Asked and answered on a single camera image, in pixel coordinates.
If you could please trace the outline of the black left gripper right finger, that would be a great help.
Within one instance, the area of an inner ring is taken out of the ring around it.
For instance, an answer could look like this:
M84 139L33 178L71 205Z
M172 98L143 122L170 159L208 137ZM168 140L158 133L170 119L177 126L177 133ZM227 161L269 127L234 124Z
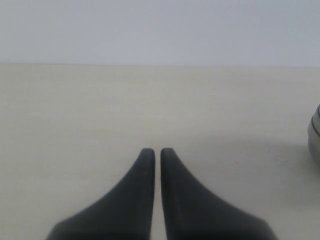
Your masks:
M203 186L173 148L161 150L160 172L167 239L277 239L263 219L236 208Z

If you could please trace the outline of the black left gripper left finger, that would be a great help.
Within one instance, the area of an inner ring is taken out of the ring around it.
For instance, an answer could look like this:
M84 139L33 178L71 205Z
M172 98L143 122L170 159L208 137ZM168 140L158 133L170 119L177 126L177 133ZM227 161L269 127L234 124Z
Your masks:
M155 152L143 148L106 195L57 223L49 240L148 240L155 197Z

